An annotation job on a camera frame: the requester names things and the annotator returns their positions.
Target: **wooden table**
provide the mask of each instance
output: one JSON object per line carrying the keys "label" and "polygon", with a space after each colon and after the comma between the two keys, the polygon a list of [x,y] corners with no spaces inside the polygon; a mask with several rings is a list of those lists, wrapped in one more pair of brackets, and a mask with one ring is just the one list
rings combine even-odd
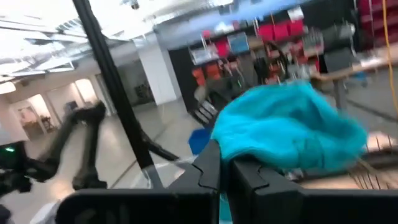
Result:
{"label": "wooden table", "polygon": [[[353,64],[350,68],[327,74],[316,73],[312,75],[312,78],[320,80],[321,82],[333,82],[336,107],[340,110],[345,110],[347,108],[347,99],[344,79],[358,72],[373,70],[388,65],[387,54],[386,47],[375,49],[370,54],[373,55],[373,57],[362,59],[359,63]],[[398,62],[398,44],[391,45],[391,62]]]}

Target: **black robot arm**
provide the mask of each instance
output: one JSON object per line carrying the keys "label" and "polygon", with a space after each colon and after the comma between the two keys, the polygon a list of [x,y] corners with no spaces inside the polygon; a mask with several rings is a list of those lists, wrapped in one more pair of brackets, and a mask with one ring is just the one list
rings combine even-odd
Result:
{"label": "black robot arm", "polygon": [[0,146],[0,169],[5,171],[0,175],[0,195],[14,190],[30,191],[30,178],[45,182],[54,177],[65,144],[80,121],[86,124],[86,139],[81,167],[73,179],[73,188],[106,188],[106,182],[98,179],[95,167],[98,131],[105,112],[105,105],[99,101],[93,107],[78,109],[67,115],[51,145],[38,159],[27,157],[23,141]]}

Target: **paper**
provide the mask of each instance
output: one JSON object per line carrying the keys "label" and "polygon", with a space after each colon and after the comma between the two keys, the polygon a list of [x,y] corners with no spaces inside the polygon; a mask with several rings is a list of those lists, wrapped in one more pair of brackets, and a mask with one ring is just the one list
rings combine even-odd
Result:
{"label": "paper", "polygon": [[297,21],[304,18],[304,13],[301,10],[301,7],[296,7],[294,9],[288,10],[287,14],[289,15],[291,21]]}

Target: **blue bin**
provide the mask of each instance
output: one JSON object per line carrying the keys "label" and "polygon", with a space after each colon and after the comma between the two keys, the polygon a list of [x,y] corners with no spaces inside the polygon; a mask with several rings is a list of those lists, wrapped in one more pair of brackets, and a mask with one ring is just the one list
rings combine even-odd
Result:
{"label": "blue bin", "polygon": [[210,140],[210,131],[206,128],[194,130],[189,137],[188,143],[193,155],[199,155]]}

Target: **storage shelf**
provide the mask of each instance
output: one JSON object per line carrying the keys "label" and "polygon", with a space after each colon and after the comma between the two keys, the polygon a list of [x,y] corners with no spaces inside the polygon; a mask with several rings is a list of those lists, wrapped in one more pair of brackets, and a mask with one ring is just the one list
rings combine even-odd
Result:
{"label": "storage shelf", "polygon": [[[390,42],[390,44],[391,44],[391,43],[398,42],[398,32],[397,32],[397,31],[398,31],[398,30],[396,30],[396,32],[395,32],[394,34],[389,35],[389,42]],[[385,44],[386,44],[386,38],[385,38],[384,36],[378,37],[378,38],[376,39],[375,44],[376,44],[376,47],[385,46]]]}
{"label": "storage shelf", "polygon": [[[398,25],[398,15],[390,16],[387,18],[387,26],[391,28],[392,26]],[[384,29],[384,21],[383,19],[378,19],[373,22],[374,31],[378,31],[379,29]]]}
{"label": "storage shelf", "polygon": [[[390,0],[390,1],[386,1],[386,8],[387,10],[392,10],[395,8],[398,8],[398,1],[397,0]],[[381,2],[379,4],[374,4],[372,6],[372,12],[377,13],[377,12],[383,12],[383,6],[381,4]]]}
{"label": "storage shelf", "polygon": [[[381,0],[373,0],[369,5],[369,0],[358,1],[358,10],[361,13],[360,21],[366,35],[372,37],[374,45],[377,47],[386,44],[384,37],[383,8]],[[389,30],[390,42],[398,41],[398,0],[388,0],[387,6],[387,27]]]}

